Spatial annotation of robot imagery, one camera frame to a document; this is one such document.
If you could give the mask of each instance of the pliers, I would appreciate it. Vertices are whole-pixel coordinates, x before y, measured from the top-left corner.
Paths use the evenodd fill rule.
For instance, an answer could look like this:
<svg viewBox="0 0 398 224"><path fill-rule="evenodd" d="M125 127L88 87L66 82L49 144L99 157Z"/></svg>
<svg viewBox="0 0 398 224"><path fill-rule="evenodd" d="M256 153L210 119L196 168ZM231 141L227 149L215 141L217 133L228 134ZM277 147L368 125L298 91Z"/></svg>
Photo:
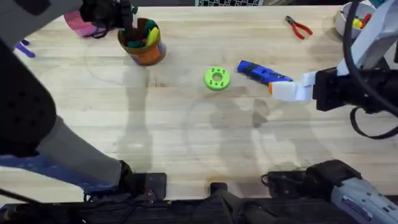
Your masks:
<svg viewBox="0 0 398 224"><path fill-rule="evenodd" d="M294 21L294 19L292 19L290 16L286 16L285 20L292 26L293 32L298 38L303 40L304 36L301 33L299 33L297 28L301 28L304 31L306 31L308 34L312 35L312 30L310 28L308 28L303 24L299 24L298 22Z"/></svg>

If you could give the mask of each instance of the wooden tabletop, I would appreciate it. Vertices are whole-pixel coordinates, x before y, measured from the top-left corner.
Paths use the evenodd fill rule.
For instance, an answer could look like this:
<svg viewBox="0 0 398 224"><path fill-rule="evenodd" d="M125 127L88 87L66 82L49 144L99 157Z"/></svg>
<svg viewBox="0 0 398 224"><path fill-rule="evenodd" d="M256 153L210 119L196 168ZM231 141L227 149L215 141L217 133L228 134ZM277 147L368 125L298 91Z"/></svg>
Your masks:
<svg viewBox="0 0 398 224"><path fill-rule="evenodd" d="M327 113L315 102L273 100L267 88L236 72L241 60L292 78L336 66L342 43L333 28L339 6L142 7L167 46L158 65L140 67L119 46L116 31L83 39L63 18L27 39L36 58L16 52L53 95L58 114L77 134L139 172L165 172L168 198L203 198L210 182L240 196L267 195L260 176L341 159L385 194L398 194L397 139L366 139L346 106ZM313 35L300 40L289 15ZM203 75L226 68L231 85L211 91ZM392 116L359 115L373 134ZM78 187L23 170L1 168L0 187L44 202L81 201Z"/></svg>

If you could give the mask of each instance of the green toy disc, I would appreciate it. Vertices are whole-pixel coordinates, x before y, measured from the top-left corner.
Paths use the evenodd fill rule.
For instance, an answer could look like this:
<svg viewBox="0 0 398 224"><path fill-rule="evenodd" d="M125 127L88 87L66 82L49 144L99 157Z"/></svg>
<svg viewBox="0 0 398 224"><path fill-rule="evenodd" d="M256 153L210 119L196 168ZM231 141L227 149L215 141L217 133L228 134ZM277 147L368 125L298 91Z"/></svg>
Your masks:
<svg viewBox="0 0 398 224"><path fill-rule="evenodd" d="M228 71L221 67L212 67L205 73L205 84L211 90L224 90L228 87L229 81Z"/></svg>

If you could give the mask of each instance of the orange cup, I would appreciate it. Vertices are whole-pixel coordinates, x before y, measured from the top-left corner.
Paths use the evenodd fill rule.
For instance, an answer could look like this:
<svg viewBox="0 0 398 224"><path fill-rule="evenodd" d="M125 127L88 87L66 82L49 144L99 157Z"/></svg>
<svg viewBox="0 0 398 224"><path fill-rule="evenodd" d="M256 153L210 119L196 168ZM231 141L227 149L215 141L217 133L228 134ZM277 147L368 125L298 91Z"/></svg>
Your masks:
<svg viewBox="0 0 398 224"><path fill-rule="evenodd" d="M148 19L145 18L139 18L137 20L138 27L132 31L132 40L139 40L142 38L147 21ZM122 48L139 65L148 66L157 64L166 55L166 47L160 38L160 29L156 41L150 46L130 48L127 46L126 40L121 32L118 32L118 40Z"/></svg>

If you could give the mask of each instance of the bowl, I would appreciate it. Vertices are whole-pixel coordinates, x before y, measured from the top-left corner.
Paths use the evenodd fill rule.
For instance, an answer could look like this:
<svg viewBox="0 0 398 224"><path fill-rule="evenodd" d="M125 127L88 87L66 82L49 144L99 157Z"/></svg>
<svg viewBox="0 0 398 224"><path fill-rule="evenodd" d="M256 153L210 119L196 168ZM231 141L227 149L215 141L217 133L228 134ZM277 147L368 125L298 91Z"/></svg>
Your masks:
<svg viewBox="0 0 398 224"><path fill-rule="evenodd" d="M347 18L348 11L349 11L351 5L352 5L352 2L345 4L343 7L341 7L340 11L338 11L337 15L336 15L335 27L336 27L337 33L339 33L341 36L344 35L344 29L346 27L346 18ZM374 12L376 12L376 9L373 8L372 6L364 4L364 3L360 3L356 10L355 16L357 16L360 19L363 19L366 16L366 14L370 13L373 15ZM358 37L358 35L361 32L362 32L361 29L353 27L351 37L353 39L355 39Z"/></svg>

